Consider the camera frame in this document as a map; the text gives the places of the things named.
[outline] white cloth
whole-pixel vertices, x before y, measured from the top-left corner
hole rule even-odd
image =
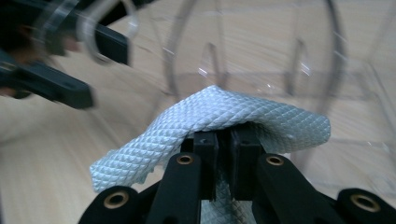
[[[93,187],[99,192],[116,185],[131,186],[143,182],[157,163],[168,161],[179,150],[189,134],[220,130],[248,121],[257,124],[257,135],[267,152],[286,153],[315,147],[330,137],[330,122],[324,116],[210,86],[168,108],[143,134],[96,161],[91,166]],[[246,223],[251,220],[251,215],[234,211],[237,207],[246,212],[245,203],[232,203],[226,199],[227,189],[219,190],[223,191],[224,194],[219,195],[223,195],[224,200],[218,198],[215,203],[203,207],[203,223]],[[207,210],[210,206],[225,211]]]

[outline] black mechanical part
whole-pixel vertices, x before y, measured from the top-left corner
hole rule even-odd
[[[139,220],[138,194],[122,186],[106,189],[93,200],[79,224],[131,224]]]
[[[200,201],[205,197],[200,192],[207,192],[211,196],[213,190],[212,184],[200,184],[204,181],[202,179],[207,181],[213,178],[213,173],[204,173],[204,167],[216,167],[226,169],[225,172],[230,174],[240,174],[241,165],[250,166],[251,163],[246,160],[251,160],[250,156],[258,153],[261,155],[255,158],[256,171],[252,179],[244,179],[247,183],[234,181],[236,184],[230,185],[230,188],[235,186],[235,192],[239,188],[251,190],[251,185],[255,185],[251,201],[257,223],[396,223],[395,209],[370,192],[346,189],[340,192],[336,201],[317,192],[291,161],[280,155],[265,154],[262,148],[258,150],[255,147],[247,149],[254,152],[247,156],[241,154],[244,152],[235,153],[238,149],[243,150],[241,143],[244,140],[253,146],[258,143],[248,126],[244,124],[223,131],[195,133],[193,138],[186,139],[182,144],[182,152],[169,161],[163,180],[139,193],[137,218],[130,223],[199,223]],[[208,151],[210,148],[218,148],[219,152],[212,154]],[[195,163],[201,157],[198,153],[211,162],[201,160]],[[220,153],[221,156],[234,153],[234,164],[240,165],[231,167],[232,171],[227,170],[231,168],[220,165]],[[136,214],[136,210],[131,210],[130,213]]]
[[[198,224],[201,218],[201,159],[178,153],[166,167],[147,222]]]
[[[76,109],[93,106],[92,91],[86,83],[40,62],[19,65],[2,50],[0,77],[0,87],[28,91]]]
[[[348,223],[396,223],[396,210],[378,196],[363,189],[341,190],[335,208]]]
[[[216,180],[219,163],[219,143],[216,132],[198,132],[193,138],[193,153],[202,161],[201,200],[216,199]]]
[[[230,142],[226,148],[226,171],[231,196],[237,201],[251,201],[256,185],[257,161],[264,150],[249,123],[234,126],[230,132]]]
[[[256,175],[268,200],[254,200],[253,203],[268,207],[269,202],[280,223],[345,223],[285,157],[276,154],[262,155]],[[259,217],[257,212],[255,211],[254,216]]]
[[[103,25],[96,26],[95,40],[99,52],[116,63],[128,64],[128,39]]]

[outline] folded cloth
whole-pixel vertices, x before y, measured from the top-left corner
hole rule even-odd
[[[116,185],[144,182],[157,163],[168,161],[179,150],[186,136],[248,121],[255,123],[266,152],[287,153],[315,147],[330,137],[330,122],[324,116],[293,105],[210,86],[171,106],[136,139],[118,150],[110,150],[96,161],[91,166],[93,188],[100,192]],[[227,200],[227,189],[220,188],[221,183],[218,183],[218,192],[223,190],[219,195],[223,195],[224,200],[203,203],[207,206],[203,207],[202,221],[249,222],[251,214],[243,214],[248,212],[248,206]]]

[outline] transparent plastic sheet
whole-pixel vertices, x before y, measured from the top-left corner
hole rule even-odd
[[[356,187],[396,204],[394,102],[387,93],[395,69],[391,63],[375,66],[396,53],[389,37],[394,19],[384,21],[388,35],[378,40],[371,61],[357,65],[347,57],[353,43],[345,37],[338,3],[190,0],[180,1],[178,13],[153,6],[158,29],[171,30],[160,32],[168,91],[178,101],[218,84],[326,114],[329,143],[291,159],[332,197]],[[386,88],[378,76],[389,79]]]
[[[147,60],[152,67],[162,63],[160,53],[157,53],[161,47],[149,20],[143,21],[141,30],[137,29],[138,17],[146,18],[148,13],[144,9],[135,11],[132,1],[128,0],[95,1],[79,12],[76,31],[67,30],[67,26],[61,24],[73,13],[78,2],[52,1],[43,10],[35,23],[35,49],[50,66],[92,87],[95,108],[87,112],[103,126],[103,132],[111,137],[114,148],[117,148],[141,134],[159,111],[156,102],[162,99],[163,92],[145,68]],[[127,16],[108,27],[128,37],[132,67],[114,63],[100,54],[94,41],[94,27],[118,2],[123,3]],[[50,55],[46,43],[50,41],[48,31],[54,27],[60,28],[57,32],[59,39],[76,33],[78,49],[70,51],[67,46],[62,46],[65,55]],[[157,75],[152,67],[150,72]]]
[[[294,162],[332,197],[358,187],[395,205],[394,16],[384,21],[372,56],[348,66],[354,59],[334,42],[348,47],[342,34],[334,35],[332,18],[340,25],[343,18],[328,7],[326,1],[162,0],[137,12],[143,23],[134,39],[133,68],[102,66],[87,53],[50,57],[94,87],[97,107],[90,113],[114,148],[142,133],[169,105],[218,84],[326,113],[330,142]],[[125,33],[125,23],[110,27]],[[346,67],[340,86],[327,90],[323,85],[336,72],[336,57]]]

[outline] wooden surface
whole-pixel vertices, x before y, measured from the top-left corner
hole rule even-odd
[[[230,89],[291,104],[299,101],[283,97],[280,87],[279,74],[287,64],[293,34],[290,2],[220,1]],[[346,30],[348,71],[352,75],[347,76],[329,114],[332,139],[313,149],[312,157],[306,160],[306,176],[332,197],[340,188],[364,186],[386,192],[381,196],[396,205],[394,148],[387,145],[394,138],[389,125],[394,118],[384,114],[377,99],[380,94],[373,94],[381,86],[373,82],[372,73],[360,63],[371,57],[392,1],[337,2]],[[96,195],[89,166],[110,149],[141,134],[153,118],[174,102],[166,94],[162,47],[170,34],[169,18],[176,15],[175,6],[180,3],[157,1],[150,11],[139,11],[141,26],[131,53],[134,68],[98,65],[76,52],[70,52],[67,58],[54,58],[69,75],[93,86],[96,108],[74,110],[38,96],[19,101],[0,98],[0,202],[5,224],[77,223]],[[123,32],[125,22],[112,28]],[[208,38],[210,32],[196,35]],[[195,52],[192,48],[186,58]],[[392,88],[396,80],[390,75],[394,61],[386,60],[395,59],[395,54],[396,51],[387,56],[377,53],[385,59],[374,60],[381,64],[379,78],[386,80],[390,98],[396,96]],[[188,64],[180,67],[180,71],[194,73],[191,69]],[[193,79],[186,80],[187,85]],[[258,83],[271,85],[260,89]],[[161,175],[161,169],[156,169],[146,185]]]

